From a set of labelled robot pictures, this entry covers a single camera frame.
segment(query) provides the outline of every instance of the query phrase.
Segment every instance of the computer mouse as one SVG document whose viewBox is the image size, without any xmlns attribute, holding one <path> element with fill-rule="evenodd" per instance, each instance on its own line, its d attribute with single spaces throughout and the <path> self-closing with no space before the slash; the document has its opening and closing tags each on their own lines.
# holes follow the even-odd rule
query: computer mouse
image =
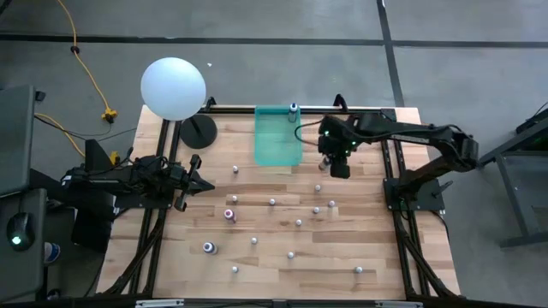
<svg viewBox="0 0 548 308">
<path fill-rule="evenodd" d="M 20 212 L 8 221 L 8 242 L 16 252 L 27 250 L 34 242 L 33 216 L 30 213 Z"/>
</svg>

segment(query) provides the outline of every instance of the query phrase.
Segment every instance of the wooden tabletop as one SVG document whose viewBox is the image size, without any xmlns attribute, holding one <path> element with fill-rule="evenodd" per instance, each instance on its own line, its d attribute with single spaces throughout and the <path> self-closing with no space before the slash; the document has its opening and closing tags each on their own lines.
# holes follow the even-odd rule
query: wooden tabletop
<svg viewBox="0 0 548 308">
<path fill-rule="evenodd" d="M 398 121 L 420 123 L 416 108 L 397 108 Z M 212 115 L 217 123 L 215 143 L 203 150 L 181 141 L 177 161 L 188 167 L 197 153 L 200 175 L 216 189 L 188 200 L 187 211 L 169 210 L 156 298 L 209 299 L 404 299 L 402 272 L 391 214 L 386 210 L 385 177 L 380 144 L 362 145 L 348 160 L 351 177 L 334 179 L 320 173 L 316 147 L 303 145 L 298 167 L 260 167 L 253 160 L 253 115 Z M 321 115 L 304 115 L 303 123 Z M 154 154 L 162 120 L 143 107 L 134 141 L 134 157 Z M 174 124 L 170 124 L 165 156 L 169 155 Z M 315 140 L 317 127 L 303 128 L 303 138 Z M 402 144 L 409 169 L 428 163 L 426 148 Z M 234 175 L 232 166 L 239 173 Z M 393 163 L 395 176 L 397 166 Z M 314 187 L 321 185 L 316 192 Z M 236 195 L 238 202 L 231 198 Z M 274 198 L 276 205 L 269 206 Z M 328 208 L 329 201 L 336 207 Z M 313 214 L 313 207 L 320 207 Z M 236 213 L 231 224 L 226 209 Z M 137 247 L 143 210 L 129 210 L 113 226 L 98 283 L 108 288 L 125 270 Z M 459 293 L 443 224 L 430 212 L 417 212 L 423 254 L 446 286 Z M 302 225 L 296 226 L 295 220 Z M 251 238 L 258 239 L 257 245 Z M 206 241 L 216 255 L 203 253 Z M 288 252 L 295 257 L 289 259 Z M 414 286 L 416 267 L 409 256 Z M 238 273 L 232 272 L 237 266 Z M 363 268 L 355 274 L 355 267 Z M 146 279 L 148 260 L 141 275 Z"/>
</svg>

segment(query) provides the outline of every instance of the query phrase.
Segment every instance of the green transparent container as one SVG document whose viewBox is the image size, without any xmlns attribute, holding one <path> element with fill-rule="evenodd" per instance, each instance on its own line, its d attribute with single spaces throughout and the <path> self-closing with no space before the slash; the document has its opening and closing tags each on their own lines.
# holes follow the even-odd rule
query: green transparent container
<svg viewBox="0 0 548 308">
<path fill-rule="evenodd" d="M 255 162 L 260 166 L 297 166 L 302 161 L 302 143 L 295 138 L 301 124 L 301 109 L 289 121 L 289 106 L 255 108 Z"/>
</svg>

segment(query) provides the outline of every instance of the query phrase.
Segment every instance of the black lamp base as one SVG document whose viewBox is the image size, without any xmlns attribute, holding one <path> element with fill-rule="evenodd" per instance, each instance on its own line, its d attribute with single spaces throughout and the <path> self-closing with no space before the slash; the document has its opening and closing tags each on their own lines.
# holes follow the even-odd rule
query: black lamp base
<svg viewBox="0 0 548 308">
<path fill-rule="evenodd" d="M 207 115 L 193 115 L 181 123 L 179 136 L 189 148 L 203 149 L 215 141 L 217 125 Z"/>
</svg>

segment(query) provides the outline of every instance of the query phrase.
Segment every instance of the gray floor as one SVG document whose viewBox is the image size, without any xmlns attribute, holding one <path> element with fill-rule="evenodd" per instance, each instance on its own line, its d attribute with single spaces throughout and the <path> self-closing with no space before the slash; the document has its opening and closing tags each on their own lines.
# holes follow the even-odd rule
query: gray floor
<svg viewBox="0 0 548 308">
<path fill-rule="evenodd" d="M 81 34 L 217 38 L 381 39 L 374 0 L 65 0 Z M 540 0 L 385 0 L 394 39 L 547 40 L 548 2 Z M 0 31 L 69 33 L 53 0 L 19 0 L 0 17 Z M 47 92 L 37 110 L 67 129 L 102 132 L 104 107 L 68 43 L 0 42 L 0 84 L 33 84 Z M 384 47 L 81 44 L 81 56 L 120 116 L 113 132 L 135 127 L 140 75 L 152 61 L 179 56 L 205 77 L 220 104 L 394 106 Z M 511 137 L 516 125 L 548 100 L 548 50 L 396 48 L 406 106 L 423 122 L 455 123 L 472 133 L 481 153 Z M 127 133 L 107 140 L 125 152 Z M 59 177 L 81 163 L 65 137 L 40 123 L 33 167 Z M 518 227 L 494 166 L 446 175 L 451 250 L 462 293 L 471 299 L 547 305 L 548 245 L 501 250 Z M 82 295 L 100 256 L 59 266 L 56 281 Z"/>
</svg>

